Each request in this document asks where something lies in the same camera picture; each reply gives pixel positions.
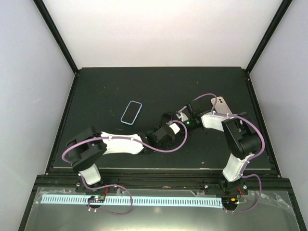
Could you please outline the black phone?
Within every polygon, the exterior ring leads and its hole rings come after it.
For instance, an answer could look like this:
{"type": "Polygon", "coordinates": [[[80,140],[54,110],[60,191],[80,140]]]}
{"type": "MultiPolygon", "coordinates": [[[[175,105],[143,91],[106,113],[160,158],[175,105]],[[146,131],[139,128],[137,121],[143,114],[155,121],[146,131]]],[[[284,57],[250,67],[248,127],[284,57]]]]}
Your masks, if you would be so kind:
{"type": "Polygon", "coordinates": [[[167,112],[167,113],[163,113],[163,115],[161,116],[161,119],[168,119],[168,120],[173,120],[173,112],[167,112]]]}

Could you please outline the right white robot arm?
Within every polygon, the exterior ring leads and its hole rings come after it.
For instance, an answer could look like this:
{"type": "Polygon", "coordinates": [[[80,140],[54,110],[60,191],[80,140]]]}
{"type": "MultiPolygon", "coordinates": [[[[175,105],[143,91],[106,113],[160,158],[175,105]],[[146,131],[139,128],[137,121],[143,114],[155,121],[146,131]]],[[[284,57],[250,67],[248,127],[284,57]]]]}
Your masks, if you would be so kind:
{"type": "Polygon", "coordinates": [[[250,159],[264,151],[265,142],[260,131],[249,121],[248,113],[232,114],[222,97],[211,99],[211,103],[214,110],[206,112],[197,101],[192,101],[186,106],[188,115],[183,112],[180,115],[190,131],[207,128],[224,133],[231,154],[218,186],[222,193],[230,194],[239,185],[250,159]]]}

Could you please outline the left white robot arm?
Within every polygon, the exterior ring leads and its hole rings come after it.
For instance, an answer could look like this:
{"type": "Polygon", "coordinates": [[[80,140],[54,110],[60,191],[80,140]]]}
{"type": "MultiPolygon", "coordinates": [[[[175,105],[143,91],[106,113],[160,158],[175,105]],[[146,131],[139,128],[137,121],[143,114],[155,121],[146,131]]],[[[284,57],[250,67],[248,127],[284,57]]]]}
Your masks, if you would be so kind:
{"type": "Polygon", "coordinates": [[[66,144],[62,160],[69,163],[74,172],[83,177],[92,192],[103,188],[103,179],[96,162],[107,154],[142,154],[147,151],[170,153],[179,147],[167,150],[180,132],[180,124],[172,121],[144,133],[117,135],[100,132],[90,127],[66,144]]]}

